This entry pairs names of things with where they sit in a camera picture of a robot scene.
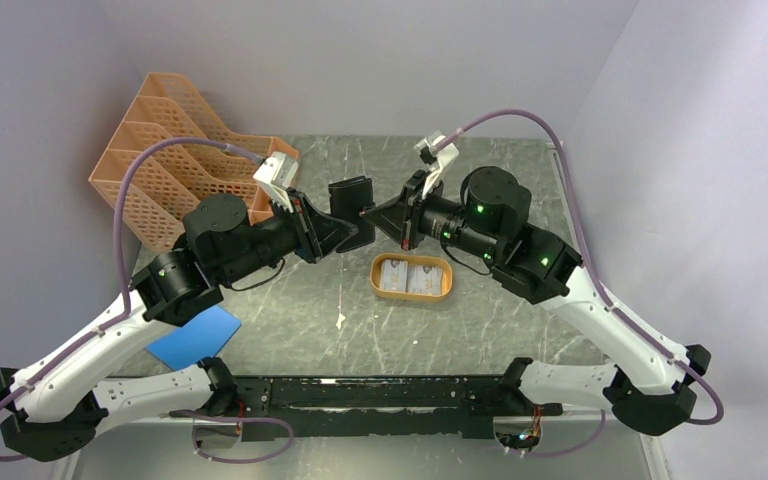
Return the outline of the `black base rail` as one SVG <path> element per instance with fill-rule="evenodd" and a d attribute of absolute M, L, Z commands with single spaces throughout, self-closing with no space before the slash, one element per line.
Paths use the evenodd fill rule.
<path fill-rule="evenodd" d="M 536 406 L 499 375 L 238 376 L 225 413 L 287 422 L 297 437 L 456 434 L 491 439 L 493 421 Z"/>

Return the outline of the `orange oval tray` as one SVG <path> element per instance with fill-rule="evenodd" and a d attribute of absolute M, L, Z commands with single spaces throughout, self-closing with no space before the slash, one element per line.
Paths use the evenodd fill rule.
<path fill-rule="evenodd" d="M 385 253 L 373 260 L 369 279 L 381 298 L 440 302 L 452 290 L 453 269 L 439 257 Z"/>

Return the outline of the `blue folder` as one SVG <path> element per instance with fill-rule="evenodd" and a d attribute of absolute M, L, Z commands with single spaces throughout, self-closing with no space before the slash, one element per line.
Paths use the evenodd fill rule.
<path fill-rule="evenodd" d="M 182 370 L 205 357 L 215 357 L 240 326 L 234 315 L 213 306 L 145 349 L 169 369 Z"/>

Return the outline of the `black leather card holder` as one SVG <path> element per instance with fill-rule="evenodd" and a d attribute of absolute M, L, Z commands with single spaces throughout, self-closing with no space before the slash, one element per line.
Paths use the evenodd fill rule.
<path fill-rule="evenodd" d="M 338 253 L 346 253 L 375 241 L 375 227 L 362 218 L 361 213 L 374 206 L 372 180 L 358 176 L 328 185 L 329 207 L 332 217 L 352 223 L 358 230 L 343 242 Z"/>

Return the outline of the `credit card in tray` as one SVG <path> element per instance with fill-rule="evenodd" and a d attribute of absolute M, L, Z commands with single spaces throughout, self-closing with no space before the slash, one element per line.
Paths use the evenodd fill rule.
<path fill-rule="evenodd" d="M 417 295 L 442 294 L 443 270 L 437 265 L 415 264 L 408 268 L 407 292 Z"/>

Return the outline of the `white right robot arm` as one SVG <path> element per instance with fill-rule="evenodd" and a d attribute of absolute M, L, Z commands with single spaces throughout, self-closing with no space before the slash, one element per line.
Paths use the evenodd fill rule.
<path fill-rule="evenodd" d="M 362 210 L 361 218 L 405 250 L 431 238 L 475 256 L 504 290 L 567 321 L 608 358 L 591 366 L 513 360 L 499 389 L 508 412 L 546 404 L 589 407 L 650 436 L 693 421 L 695 387 L 711 359 L 706 348 L 670 341 L 623 309 L 591 277 L 578 251 L 529 222 L 531 193 L 511 173 L 474 170 L 458 201 L 439 189 L 425 193 L 425 177 L 416 172 L 400 195 Z"/>

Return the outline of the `orange mesh file organizer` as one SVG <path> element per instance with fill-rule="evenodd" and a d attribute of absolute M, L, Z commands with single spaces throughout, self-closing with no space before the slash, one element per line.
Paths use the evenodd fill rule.
<path fill-rule="evenodd" d="M 92 171 L 89 181 L 109 205 L 115 205 L 130 164 L 148 147 L 173 137 L 199 137 L 243 147 L 261 157 L 299 153 L 274 136 L 230 130 L 183 75 L 153 72 Z M 168 251 L 183 233 L 183 216 L 205 197 L 232 193 L 248 207 L 251 223 L 271 217 L 269 197 L 255 182 L 249 160 L 203 145 L 174 145 L 139 167 L 128 188 L 124 222 L 144 246 Z"/>

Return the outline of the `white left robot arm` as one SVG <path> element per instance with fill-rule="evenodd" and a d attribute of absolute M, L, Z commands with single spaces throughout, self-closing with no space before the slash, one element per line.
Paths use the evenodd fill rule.
<path fill-rule="evenodd" d="M 315 263 L 360 231 L 361 210 L 333 200 L 318 210 L 297 190 L 271 218 L 249 221 L 244 201 L 206 197 L 184 216 L 174 248 L 125 282 L 110 307 L 38 362 L 0 368 L 0 434 L 8 459 L 50 462 L 120 425 L 155 414 L 218 417 L 238 403 L 237 385 L 219 358 L 166 375 L 112 382 L 133 353 L 222 301 L 222 292 L 289 254 Z"/>

